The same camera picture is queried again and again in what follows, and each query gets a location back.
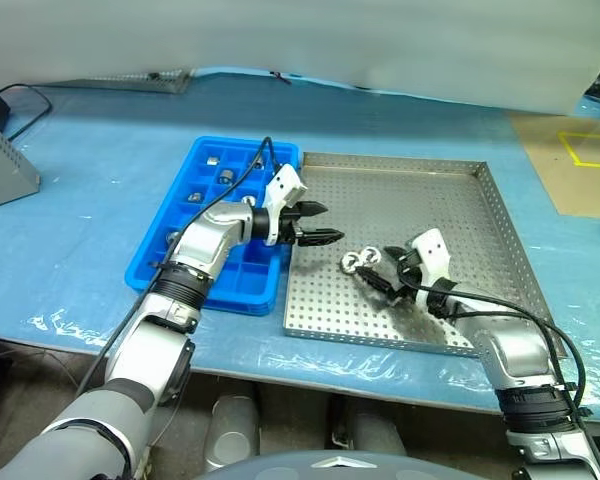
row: floor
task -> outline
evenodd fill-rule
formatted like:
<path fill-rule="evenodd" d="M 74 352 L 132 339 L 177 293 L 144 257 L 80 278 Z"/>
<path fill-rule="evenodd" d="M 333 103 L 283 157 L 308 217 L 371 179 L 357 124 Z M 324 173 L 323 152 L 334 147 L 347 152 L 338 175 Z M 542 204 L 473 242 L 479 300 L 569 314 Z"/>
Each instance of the floor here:
<path fill-rule="evenodd" d="M 14 362 L 0 387 L 2 466 L 72 400 L 73 381 L 81 378 L 91 357 L 6 344 L 0 344 L 0 355 Z M 192 479 L 202 472 L 202 445 L 211 408 L 230 382 L 207 375 L 190 377 L 175 420 L 154 449 L 150 478 Z M 262 453 L 324 448 L 328 393 L 269 384 L 257 387 Z M 497 416 L 374 403 L 396 422 L 413 457 L 494 480 L 509 479 L 518 466 Z M 157 430 L 171 410 L 159 413 Z"/>

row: blue plastic tray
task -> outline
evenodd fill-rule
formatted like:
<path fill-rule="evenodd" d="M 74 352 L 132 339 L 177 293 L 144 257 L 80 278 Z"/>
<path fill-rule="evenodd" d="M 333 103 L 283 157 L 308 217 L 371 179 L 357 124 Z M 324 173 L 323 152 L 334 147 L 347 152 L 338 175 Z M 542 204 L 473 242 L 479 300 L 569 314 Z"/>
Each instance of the blue plastic tray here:
<path fill-rule="evenodd" d="M 124 277 L 127 285 L 137 291 L 147 287 L 155 273 L 151 264 L 162 261 L 167 251 L 167 235 L 180 230 L 192 215 L 229 188 L 218 183 L 220 172 L 230 169 L 237 180 L 259 145 L 259 140 L 224 137 L 200 137 L 195 141 L 131 259 Z M 280 163 L 299 167 L 300 152 L 295 145 L 274 142 L 274 151 Z M 257 199 L 256 205 L 262 206 L 265 187 L 273 177 L 268 149 L 263 158 L 264 168 L 252 170 L 225 201 L 239 202 L 245 195 L 252 195 Z M 193 193 L 201 194 L 199 203 L 188 201 Z M 261 240 L 234 247 L 209 291 L 205 307 L 250 315 L 269 313 L 275 303 L 285 249 L 288 253 L 288 247 L 267 247 Z"/>

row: stainless steel tray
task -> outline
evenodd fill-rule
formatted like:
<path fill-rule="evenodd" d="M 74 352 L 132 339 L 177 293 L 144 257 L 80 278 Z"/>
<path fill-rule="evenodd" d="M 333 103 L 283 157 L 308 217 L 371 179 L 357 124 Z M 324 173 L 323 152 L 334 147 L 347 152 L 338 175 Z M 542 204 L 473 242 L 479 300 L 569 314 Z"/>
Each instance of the stainless steel tray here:
<path fill-rule="evenodd" d="M 454 354 L 473 346 L 446 322 L 389 307 L 339 267 L 347 251 L 404 245 L 429 228 L 442 231 L 451 278 L 550 314 L 486 163 L 307 153 L 307 197 L 329 212 L 303 225 L 345 232 L 328 247 L 294 247 L 284 329 L 288 335 Z M 395 278 L 383 259 L 380 272 Z"/>

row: gray metal box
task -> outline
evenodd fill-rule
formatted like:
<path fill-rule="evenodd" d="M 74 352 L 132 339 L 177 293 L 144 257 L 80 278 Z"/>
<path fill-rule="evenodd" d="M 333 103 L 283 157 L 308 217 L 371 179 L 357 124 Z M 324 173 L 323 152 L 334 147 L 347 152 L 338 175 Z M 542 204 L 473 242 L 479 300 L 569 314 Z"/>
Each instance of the gray metal box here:
<path fill-rule="evenodd" d="M 0 204 L 36 193 L 40 175 L 0 133 Z"/>

